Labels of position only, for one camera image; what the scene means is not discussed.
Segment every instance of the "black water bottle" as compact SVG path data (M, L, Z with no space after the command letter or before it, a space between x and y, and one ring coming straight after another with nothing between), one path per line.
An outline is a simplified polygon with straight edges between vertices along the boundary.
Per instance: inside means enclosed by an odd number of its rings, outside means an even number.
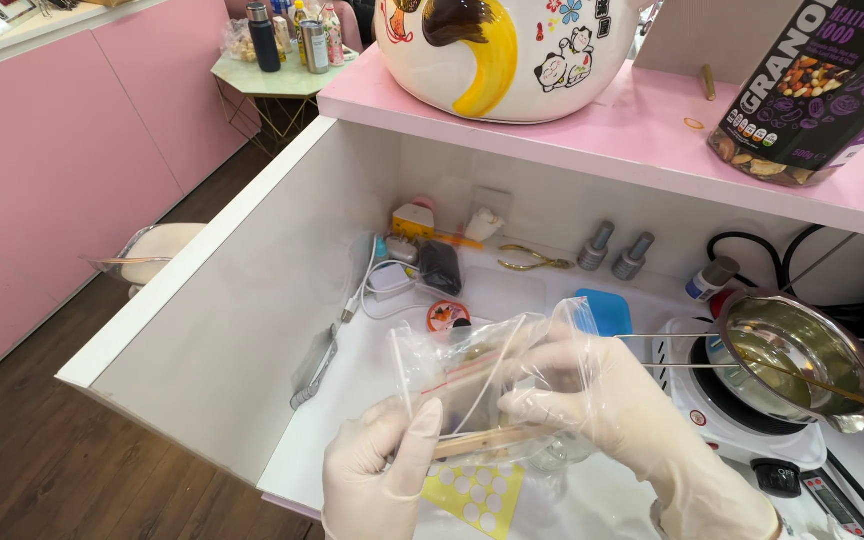
M279 47L276 46L276 33L272 30L269 10L261 2L249 2L246 4L246 15L258 67L267 73L279 71L282 63L279 62Z

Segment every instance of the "black pouch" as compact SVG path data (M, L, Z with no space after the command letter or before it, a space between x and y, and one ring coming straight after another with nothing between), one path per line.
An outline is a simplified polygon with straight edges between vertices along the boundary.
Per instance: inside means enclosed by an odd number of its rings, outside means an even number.
M459 253L449 244L429 240L418 250L418 270L430 288L449 296L462 294Z

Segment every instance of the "blue sponge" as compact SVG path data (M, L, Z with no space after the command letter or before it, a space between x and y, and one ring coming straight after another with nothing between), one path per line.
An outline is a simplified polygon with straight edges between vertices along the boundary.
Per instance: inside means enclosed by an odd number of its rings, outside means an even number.
M598 330L599 336L611 338L632 333L632 315L629 314L629 302L618 294L602 292L593 289L579 289L576 297L588 299L594 322L576 320L579 330L593 334Z

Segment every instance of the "yellow brush stroke design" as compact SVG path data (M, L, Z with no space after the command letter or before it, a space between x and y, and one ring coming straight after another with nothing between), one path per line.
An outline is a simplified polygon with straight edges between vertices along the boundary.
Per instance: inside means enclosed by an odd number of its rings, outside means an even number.
M494 17L494 22L481 27L488 43L464 41L475 55L475 80L452 104L456 113L469 118L486 116L502 101L516 78L519 62L519 41L509 12L496 0L482 1Z

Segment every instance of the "pink shelf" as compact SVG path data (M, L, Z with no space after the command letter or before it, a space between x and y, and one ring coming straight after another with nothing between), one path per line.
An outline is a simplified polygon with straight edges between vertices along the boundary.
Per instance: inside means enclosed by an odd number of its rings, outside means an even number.
M570 117L508 126L452 116L413 98L370 47L318 94L326 117L443 141L864 235L864 150L826 183L793 189L746 177L706 145L738 87L717 83L707 101L698 79L633 69ZM691 129L694 118L706 129Z

